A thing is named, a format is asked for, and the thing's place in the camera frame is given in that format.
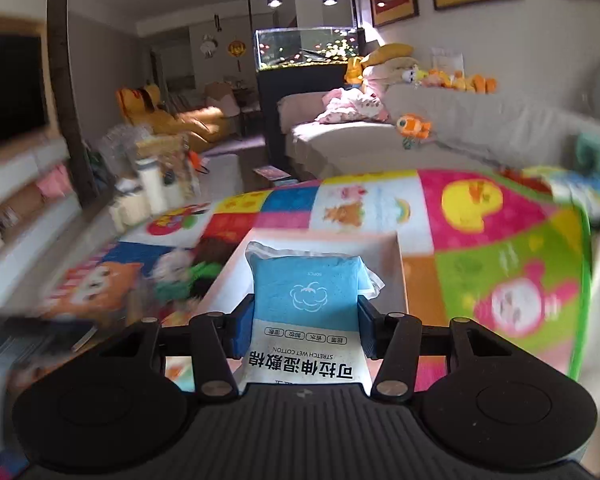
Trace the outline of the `blue white cotton pad pack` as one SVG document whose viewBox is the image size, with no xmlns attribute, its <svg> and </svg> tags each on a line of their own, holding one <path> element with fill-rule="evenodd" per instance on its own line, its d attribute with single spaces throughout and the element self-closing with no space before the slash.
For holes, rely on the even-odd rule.
<svg viewBox="0 0 600 480">
<path fill-rule="evenodd" d="M 369 392 L 372 378 L 358 332 L 358 297 L 376 298 L 384 282 L 362 258 L 251 242 L 246 260 L 254 317 L 238 387 L 353 382 Z"/>
</svg>

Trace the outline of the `colourful cartoon play mat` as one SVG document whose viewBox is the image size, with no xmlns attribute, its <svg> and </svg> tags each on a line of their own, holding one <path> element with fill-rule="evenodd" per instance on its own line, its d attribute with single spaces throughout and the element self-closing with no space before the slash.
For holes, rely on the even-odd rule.
<svg viewBox="0 0 600 480">
<path fill-rule="evenodd" d="M 213 282 L 252 230 L 393 234 L 406 302 L 439 325 L 467 316 L 570 377 L 583 360 L 591 229 L 577 205 L 476 172 L 334 177 L 187 205 L 125 233 L 69 270 L 49 315 L 118 310 L 139 278 L 185 250 Z"/>
</svg>

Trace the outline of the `white thermos bottle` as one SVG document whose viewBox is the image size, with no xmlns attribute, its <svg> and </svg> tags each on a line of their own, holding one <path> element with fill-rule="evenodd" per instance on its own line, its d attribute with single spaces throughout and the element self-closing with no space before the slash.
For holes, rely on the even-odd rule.
<svg viewBox="0 0 600 480">
<path fill-rule="evenodd" d="M 136 171 L 142 181 L 151 213 L 155 216 L 167 211 L 169 205 L 166 201 L 166 193 L 163 191 L 162 172 L 158 159 L 155 157 L 137 159 Z"/>
</svg>

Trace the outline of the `woven basket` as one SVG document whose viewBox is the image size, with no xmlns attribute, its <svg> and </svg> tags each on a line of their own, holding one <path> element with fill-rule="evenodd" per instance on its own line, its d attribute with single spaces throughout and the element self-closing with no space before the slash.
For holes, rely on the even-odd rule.
<svg viewBox="0 0 600 480">
<path fill-rule="evenodd" d="M 167 136 L 148 136 L 135 143 L 137 159 L 155 157 L 163 170 L 172 170 L 175 180 L 184 198 L 193 198 L 192 175 L 188 159 L 188 145 L 184 136 L 168 134 Z"/>
</svg>

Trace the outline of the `beige sofa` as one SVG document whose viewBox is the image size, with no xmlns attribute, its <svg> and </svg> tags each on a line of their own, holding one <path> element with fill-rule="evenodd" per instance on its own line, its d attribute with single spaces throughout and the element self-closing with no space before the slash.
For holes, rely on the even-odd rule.
<svg viewBox="0 0 600 480">
<path fill-rule="evenodd" d="M 291 130 L 287 156 L 315 177 L 411 169 L 489 170 L 576 166 L 580 133 L 600 141 L 600 122 L 529 99 L 395 84 L 384 95 L 388 122 L 306 122 Z M 431 124 L 407 140 L 396 121 L 415 114 Z"/>
</svg>

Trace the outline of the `orange clownfish plush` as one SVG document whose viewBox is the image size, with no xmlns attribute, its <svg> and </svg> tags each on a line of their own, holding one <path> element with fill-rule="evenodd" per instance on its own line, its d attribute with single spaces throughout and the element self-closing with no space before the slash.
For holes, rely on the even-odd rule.
<svg viewBox="0 0 600 480">
<path fill-rule="evenodd" d="M 396 121 L 396 130 L 404 139 L 425 140 L 431 132 L 431 124 L 415 114 L 405 114 Z"/>
</svg>

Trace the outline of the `white wooden tv cabinet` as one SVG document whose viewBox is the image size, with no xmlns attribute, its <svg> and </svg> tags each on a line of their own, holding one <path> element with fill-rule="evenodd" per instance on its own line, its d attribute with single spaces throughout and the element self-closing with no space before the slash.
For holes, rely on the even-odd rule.
<svg viewBox="0 0 600 480">
<path fill-rule="evenodd" d="M 69 181 L 68 144 L 58 124 L 47 29 L 30 18 L 0 15 L 0 34 L 38 37 L 48 125 L 0 145 L 0 309 L 43 252 L 81 210 Z"/>
</svg>

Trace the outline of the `pink clothes pile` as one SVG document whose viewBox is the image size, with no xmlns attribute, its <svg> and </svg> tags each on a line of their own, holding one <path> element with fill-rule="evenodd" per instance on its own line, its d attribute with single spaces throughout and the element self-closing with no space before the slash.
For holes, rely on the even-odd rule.
<svg viewBox="0 0 600 480">
<path fill-rule="evenodd" d="M 373 93 L 358 88 L 334 89 L 322 97 L 324 110 L 314 122 L 345 124 L 346 122 L 388 122 L 389 113 Z"/>
</svg>

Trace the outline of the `yellow tiger plush chair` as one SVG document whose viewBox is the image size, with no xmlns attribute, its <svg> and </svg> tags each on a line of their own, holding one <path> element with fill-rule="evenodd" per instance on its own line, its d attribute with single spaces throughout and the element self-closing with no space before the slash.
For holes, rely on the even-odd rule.
<svg viewBox="0 0 600 480">
<path fill-rule="evenodd" d="M 127 124 L 148 127 L 155 136 L 180 136 L 196 153 L 210 150 L 230 135 L 230 124 L 222 110 L 210 106 L 171 113 L 156 84 L 120 88 L 116 99 Z"/>
</svg>

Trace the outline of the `black fish tank cabinet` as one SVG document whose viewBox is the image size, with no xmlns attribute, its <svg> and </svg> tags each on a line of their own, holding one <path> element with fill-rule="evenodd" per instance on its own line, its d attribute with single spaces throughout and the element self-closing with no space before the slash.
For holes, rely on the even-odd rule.
<svg viewBox="0 0 600 480">
<path fill-rule="evenodd" d="M 257 73 L 260 105 L 264 119 L 264 140 L 268 161 L 289 169 L 287 142 L 291 130 L 324 110 L 323 96 L 343 86 L 346 64 L 307 65 L 271 68 Z"/>
</svg>

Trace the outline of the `orange plush toy row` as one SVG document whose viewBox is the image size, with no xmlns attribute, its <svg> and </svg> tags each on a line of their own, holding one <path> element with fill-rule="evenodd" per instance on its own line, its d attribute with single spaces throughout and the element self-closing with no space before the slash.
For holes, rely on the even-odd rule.
<svg viewBox="0 0 600 480">
<path fill-rule="evenodd" d="M 477 94 L 494 94 L 498 91 L 498 81 L 495 78 L 479 74 L 466 76 L 462 70 L 448 74 L 437 68 L 421 70 L 414 65 L 404 70 L 402 79 L 407 84 L 426 88 L 443 88 Z"/>
</svg>

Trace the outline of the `yellow pillow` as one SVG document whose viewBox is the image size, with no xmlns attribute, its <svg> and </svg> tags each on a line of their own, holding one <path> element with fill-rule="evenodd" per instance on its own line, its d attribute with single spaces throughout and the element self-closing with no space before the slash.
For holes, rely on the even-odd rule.
<svg viewBox="0 0 600 480">
<path fill-rule="evenodd" d="M 410 44 L 399 44 L 398 42 L 384 44 L 362 58 L 361 65 L 363 67 L 375 66 L 384 64 L 393 58 L 410 58 L 413 52 L 414 48 Z"/>
</svg>

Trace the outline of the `glass fish tank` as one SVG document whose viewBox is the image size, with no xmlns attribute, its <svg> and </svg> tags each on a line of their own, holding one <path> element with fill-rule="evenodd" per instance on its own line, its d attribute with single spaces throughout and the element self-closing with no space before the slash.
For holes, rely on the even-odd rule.
<svg viewBox="0 0 600 480">
<path fill-rule="evenodd" d="M 270 28 L 254 32 L 258 72 L 282 68 L 346 65 L 358 56 L 358 30 L 352 27 Z"/>
</svg>

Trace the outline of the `black television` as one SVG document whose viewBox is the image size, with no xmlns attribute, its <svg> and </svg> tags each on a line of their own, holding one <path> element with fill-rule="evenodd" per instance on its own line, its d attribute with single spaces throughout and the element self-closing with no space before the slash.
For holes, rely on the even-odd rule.
<svg viewBox="0 0 600 480">
<path fill-rule="evenodd" d="M 0 145 L 47 125 L 42 40 L 0 34 Z"/>
</svg>

